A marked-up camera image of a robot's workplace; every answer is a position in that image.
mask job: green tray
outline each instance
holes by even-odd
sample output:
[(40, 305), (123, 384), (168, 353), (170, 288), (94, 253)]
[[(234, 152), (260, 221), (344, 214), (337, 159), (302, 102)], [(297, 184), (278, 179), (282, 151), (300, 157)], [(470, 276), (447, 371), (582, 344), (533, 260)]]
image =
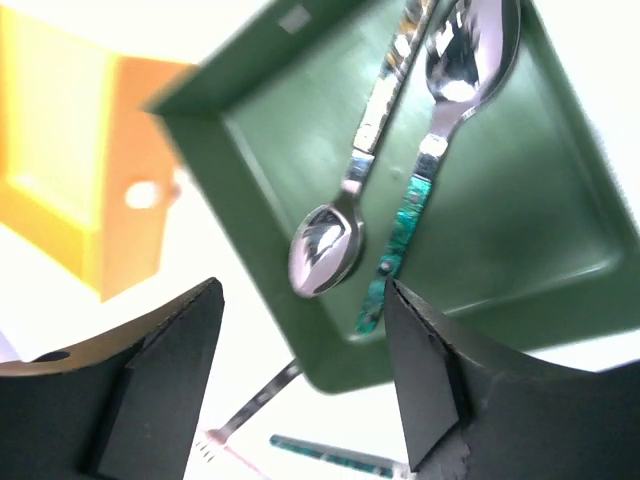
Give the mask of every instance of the green tray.
[[(354, 327), (429, 126), (423, 64), (362, 197), (357, 271), (321, 297), (299, 298), (289, 242), (338, 190), (403, 4), (276, 1), (154, 106), (325, 392), (392, 378), (384, 328), (361, 338)], [(296, 5), (311, 20), (290, 34), (280, 23)], [(464, 324), (529, 350), (638, 325), (640, 262), (631, 220), (529, 3), (522, 21), (513, 74), (453, 141), (399, 278)]]

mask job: silver spoon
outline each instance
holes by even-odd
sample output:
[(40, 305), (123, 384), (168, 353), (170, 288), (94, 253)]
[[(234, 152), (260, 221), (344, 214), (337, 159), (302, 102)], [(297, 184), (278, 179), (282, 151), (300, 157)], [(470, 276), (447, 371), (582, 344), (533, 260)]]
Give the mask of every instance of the silver spoon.
[(385, 278), (400, 270), (451, 138), (504, 83), (519, 41), (519, 0), (459, 0), (427, 39), (426, 80), (436, 102), (431, 127), (369, 285), (356, 326), (360, 333), (371, 332), (379, 320)]
[(289, 280), (302, 297), (339, 283), (356, 263), (364, 241), (358, 205), (375, 150), (438, 0), (407, 0), (365, 112), (337, 198), (313, 210), (291, 241)]

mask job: orange container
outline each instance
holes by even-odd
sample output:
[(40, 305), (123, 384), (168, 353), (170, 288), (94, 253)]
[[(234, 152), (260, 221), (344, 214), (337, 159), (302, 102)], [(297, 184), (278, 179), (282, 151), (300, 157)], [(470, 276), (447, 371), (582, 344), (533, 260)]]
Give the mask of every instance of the orange container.
[(177, 157), (141, 107), (189, 68), (0, 7), (0, 222), (102, 301), (158, 270)]

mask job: white round hole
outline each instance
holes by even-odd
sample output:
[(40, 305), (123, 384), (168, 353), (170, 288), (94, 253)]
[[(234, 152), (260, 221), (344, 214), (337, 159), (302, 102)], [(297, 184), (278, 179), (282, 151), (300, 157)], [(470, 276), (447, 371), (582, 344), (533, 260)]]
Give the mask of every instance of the white round hole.
[(160, 197), (160, 186), (156, 182), (136, 182), (127, 190), (125, 203), (129, 208), (142, 210), (155, 207)]

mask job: white surface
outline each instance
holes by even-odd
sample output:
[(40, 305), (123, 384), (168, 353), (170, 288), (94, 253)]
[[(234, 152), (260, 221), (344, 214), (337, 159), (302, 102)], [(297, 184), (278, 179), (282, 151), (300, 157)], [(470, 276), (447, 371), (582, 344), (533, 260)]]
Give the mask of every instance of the white surface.
[[(10, 0), (4, 4), (123, 53), (200, 62), (216, 50), (266, 0)], [(610, 156), (611, 170), (630, 208), (640, 217), (635, 188), (634, 143), (638, 97), (627, 85), (635, 29), (604, 23), (604, 10), (636, 18), (638, 5), (612, 0), (538, 0), (594, 130)], [(607, 29), (613, 29), (608, 35)], [(130, 292), (97, 304), (95, 295), (30, 245), (0, 227), (0, 329), (23, 358), (75, 343), (157, 306), (214, 275), (225, 288), (226, 310), (204, 402), (202, 423), (223, 424), (280, 370), (291, 354), (251, 279), (198, 190), (189, 187), (172, 207), (163, 270)], [(601, 369), (639, 355), (640, 331), (537, 352), (557, 363)], [(299, 378), (234, 436), (231, 444), (274, 478), (353, 478), (335, 467), (274, 452), (272, 433), (366, 451), (406, 461), (392, 385), (328, 397)], [(203, 469), (193, 462), (187, 478), (221, 478), (224, 469), (240, 480), (241, 470), (216, 460)], [(300, 472), (312, 467), (313, 471)]]

